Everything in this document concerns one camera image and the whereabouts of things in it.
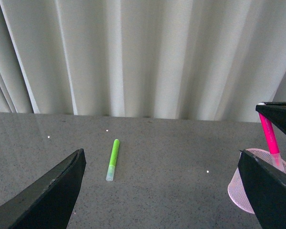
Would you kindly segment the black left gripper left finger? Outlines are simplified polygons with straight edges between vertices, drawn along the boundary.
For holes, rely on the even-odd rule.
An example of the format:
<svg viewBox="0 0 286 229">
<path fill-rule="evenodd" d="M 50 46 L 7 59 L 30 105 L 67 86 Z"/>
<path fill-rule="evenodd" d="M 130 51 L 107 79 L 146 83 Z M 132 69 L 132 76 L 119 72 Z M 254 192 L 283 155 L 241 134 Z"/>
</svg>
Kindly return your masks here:
<svg viewBox="0 0 286 229">
<path fill-rule="evenodd" d="M 0 229 L 65 229 L 86 167 L 78 149 L 0 206 Z"/>
</svg>

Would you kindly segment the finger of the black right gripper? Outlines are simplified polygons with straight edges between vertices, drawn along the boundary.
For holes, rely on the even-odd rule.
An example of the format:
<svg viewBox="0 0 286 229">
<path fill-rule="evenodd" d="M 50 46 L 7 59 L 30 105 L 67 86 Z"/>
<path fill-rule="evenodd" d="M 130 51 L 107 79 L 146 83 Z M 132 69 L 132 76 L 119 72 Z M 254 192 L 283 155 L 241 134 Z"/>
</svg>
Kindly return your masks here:
<svg viewBox="0 0 286 229">
<path fill-rule="evenodd" d="M 286 102 L 262 102 L 255 110 L 286 135 Z"/>
</svg>

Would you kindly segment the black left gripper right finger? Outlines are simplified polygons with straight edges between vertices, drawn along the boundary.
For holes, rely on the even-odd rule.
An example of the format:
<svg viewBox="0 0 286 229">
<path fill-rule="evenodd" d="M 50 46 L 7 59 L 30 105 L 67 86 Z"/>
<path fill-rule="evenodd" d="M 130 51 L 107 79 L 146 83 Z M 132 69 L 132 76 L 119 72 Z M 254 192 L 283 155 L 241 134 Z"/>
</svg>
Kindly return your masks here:
<svg viewBox="0 0 286 229">
<path fill-rule="evenodd" d="M 286 229 L 286 174 L 248 150 L 238 162 L 240 177 L 263 229 Z"/>
</svg>

